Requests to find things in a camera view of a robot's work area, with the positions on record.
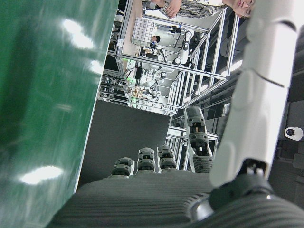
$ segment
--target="white robotic arm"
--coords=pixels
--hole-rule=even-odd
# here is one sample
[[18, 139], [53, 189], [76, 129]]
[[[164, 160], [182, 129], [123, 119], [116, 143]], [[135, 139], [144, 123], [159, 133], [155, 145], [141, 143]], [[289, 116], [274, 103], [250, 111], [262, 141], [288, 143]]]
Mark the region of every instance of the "white robotic arm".
[[180, 51], [180, 63], [185, 64], [188, 60], [189, 56], [189, 43], [191, 38], [193, 37], [194, 31], [189, 30], [185, 32], [183, 46]]
[[302, 0], [257, 0], [247, 29], [243, 73], [210, 173], [221, 186], [240, 172], [269, 176], [291, 81], [295, 45], [304, 24]]

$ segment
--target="green surface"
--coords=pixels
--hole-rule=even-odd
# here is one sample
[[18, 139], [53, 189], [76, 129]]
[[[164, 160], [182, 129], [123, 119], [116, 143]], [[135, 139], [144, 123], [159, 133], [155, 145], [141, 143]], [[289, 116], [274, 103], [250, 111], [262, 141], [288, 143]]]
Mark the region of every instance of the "green surface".
[[1, 1], [0, 227], [44, 227], [73, 194], [117, 5]]

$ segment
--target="person's arm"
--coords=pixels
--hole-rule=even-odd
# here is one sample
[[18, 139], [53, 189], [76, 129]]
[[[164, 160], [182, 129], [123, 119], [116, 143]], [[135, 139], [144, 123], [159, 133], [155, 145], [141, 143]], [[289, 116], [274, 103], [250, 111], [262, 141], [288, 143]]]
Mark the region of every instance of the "person's arm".
[[168, 18], [174, 18], [181, 7], [182, 0], [171, 0], [169, 6], [167, 7], [166, 13]]
[[152, 3], [158, 5], [159, 7], [164, 7], [166, 5], [164, 0], [151, 0]]
[[[182, 0], [171, 0], [167, 7], [166, 13], [169, 18], [174, 18], [180, 10]], [[200, 0], [199, 3], [211, 6], [222, 6], [224, 5], [222, 0]]]

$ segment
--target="person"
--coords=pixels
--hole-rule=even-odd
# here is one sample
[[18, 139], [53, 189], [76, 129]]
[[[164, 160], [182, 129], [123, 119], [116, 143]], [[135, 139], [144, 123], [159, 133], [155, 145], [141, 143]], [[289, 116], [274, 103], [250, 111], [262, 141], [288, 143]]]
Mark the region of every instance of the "person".
[[250, 17], [255, 0], [151, 0], [169, 18], [202, 18], [230, 6], [239, 17]]
[[151, 44], [156, 44], [156, 43], [159, 43], [161, 40], [161, 37], [160, 36], [152, 36], [151, 37]]
[[152, 36], [151, 37], [150, 48], [151, 49], [156, 49], [156, 43], [160, 42], [160, 40], [161, 40], [160, 36]]

